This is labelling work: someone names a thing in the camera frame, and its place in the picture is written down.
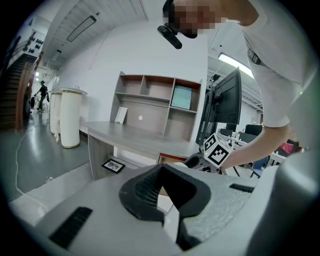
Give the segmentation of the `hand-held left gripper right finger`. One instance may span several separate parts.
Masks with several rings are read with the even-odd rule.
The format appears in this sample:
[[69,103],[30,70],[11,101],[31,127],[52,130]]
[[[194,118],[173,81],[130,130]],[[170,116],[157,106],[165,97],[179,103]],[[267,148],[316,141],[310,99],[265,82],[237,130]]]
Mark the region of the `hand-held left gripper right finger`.
[[175,251],[164,255],[245,256],[259,220],[259,214],[249,209],[256,196],[231,188],[231,185],[255,188],[258,179],[213,174],[177,164],[172,167],[207,184],[211,198],[199,215],[184,219],[188,234],[197,238],[200,244],[186,251],[174,245]]

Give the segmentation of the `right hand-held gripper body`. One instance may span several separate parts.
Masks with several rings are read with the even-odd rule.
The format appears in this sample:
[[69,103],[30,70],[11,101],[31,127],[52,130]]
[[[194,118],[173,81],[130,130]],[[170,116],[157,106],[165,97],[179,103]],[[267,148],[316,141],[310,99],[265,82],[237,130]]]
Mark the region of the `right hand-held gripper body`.
[[184,165],[190,169],[214,173],[223,165],[229,155],[229,144],[218,134],[213,133],[199,146],[199,152],[190,156]]

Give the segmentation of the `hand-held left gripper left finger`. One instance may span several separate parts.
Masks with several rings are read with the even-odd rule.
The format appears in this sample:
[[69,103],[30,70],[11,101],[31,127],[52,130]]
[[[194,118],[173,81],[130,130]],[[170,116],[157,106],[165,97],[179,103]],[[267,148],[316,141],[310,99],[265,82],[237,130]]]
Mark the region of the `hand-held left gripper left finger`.
[[[119,190],[129,179],[150,167],[96,180],[58,204],[36,225],[35,231],[56,255],[176,256],[182,250],[158,221],[143,221],[121,204]],[[53,243],[50,235],[77,207],[92,210],[68,249]]]

